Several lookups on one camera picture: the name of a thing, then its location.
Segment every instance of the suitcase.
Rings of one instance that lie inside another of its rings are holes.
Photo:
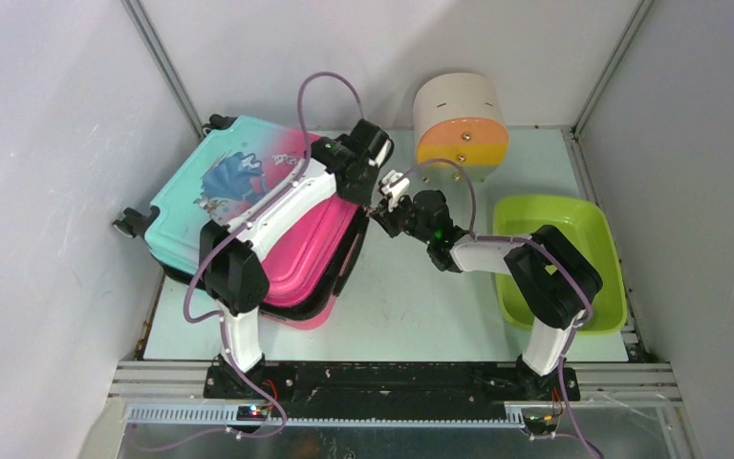
[[[205,133],[153,198],[149,216],[127,208],[114,222],[126,235],[141,236],[164,272],[183,283],[198,269],[199,234],[209,218],[223,225],[255,206],[305,150],[301,131],[251,117],[213,115]],[[358,259],[368,224],[363,209],[337,196],[305,214],[262,262],[270,281],[264,316],[303,329],[322,324]]]

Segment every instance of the green plastic basin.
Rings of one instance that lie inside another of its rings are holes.
[[[510,196],[494,208],[494,234],[522,234],[554,225],[570,239],[603,279],[603,289],[593,301],[593,319],[578,330],[604,334],[620,330],[626,322],[626,295],[615,241],[603,212],[596,205],[565,196],[530,194]],[[496,292],[505,319],[529,329],[533,313],[509,275],[495,275]]]

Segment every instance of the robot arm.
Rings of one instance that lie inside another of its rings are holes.
[[[384,198],[372,217],[391,237],[405,232],[424,242],[429,258],[441,271],[512,276],[535,315],[528,347],[517,366],[532,380],[549,378],[573,324],[585,311],[561,273],[548,273],[550,263],[533,245],[553,255],[590,301],[603,287],[598,273],[556,227],[547,225],[519,236],[475,237],[454,225],[440,191],[422,191],[410,199],[405,194],[409,182],[399,178],[391,171],[381,181]]]
[[[350,135],[316,140],[311,145],[312,158],[305,172],[291,179],[277,192],[273,203],[256,213],[236,238],[212,257],[202,280],[224,315],[224,333],[230,348],[222,355],[227,361],[232,360],[244,373],[256,372],[265,361],[257,318],[260,303],[269,292],[269,280],[261,261],[280,237],[309,210],[334,194],[368,207],[380,168],[392,153],[389,136],[367,120],[360,120]],[[213,221],[207,223],[201,231],[201,259],[208,258],[230,231],[235,229]]]

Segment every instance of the white table surface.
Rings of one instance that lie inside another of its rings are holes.
[[[412,131],[390,133],[396,152],[385,167],[412,164]],[[424,185],[414,181],[413,190]],[[443,190],[458,225],[467,226],[470,199],[463,182],[428,184]],[[579,196],[572,166],[558,129],[511,129],[502,165],[477,184],[476,231],[490,233],[494,204],[522,193]],[[191,325],[182,316],[186,287],[166,279],[144,358],[211,360],[221,348],[217,319]],[[214,309],[196,292],[193,316]],[[314,330],[298,330],[261,318],[260,342],[270,360],[302,361],[515,361],[529,332],[503,319],[489,273],[441,273],[425,245],[401,235],[390,239],[371,222],[361,256],[328,320]],[[626,361],[619,332],[580,335],[570,361]]]

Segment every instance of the white wall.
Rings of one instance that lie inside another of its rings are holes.
[[[187,0],[144,2],[205,119],[248,114],[296,125],[296,91],[319,70],[358,88],[369,119],[410,127],[430,77],[494,82],[510,125],[571,124],[637,0]],[[317,82],[311,126],[349,127],[350,93]]]
[[[658,2],[582,146],[639,328],[734,457],[734,2]]]
[[[110,221],[194,142],[118,0],[0,2],[0,457],[78,453],[159,272]]]

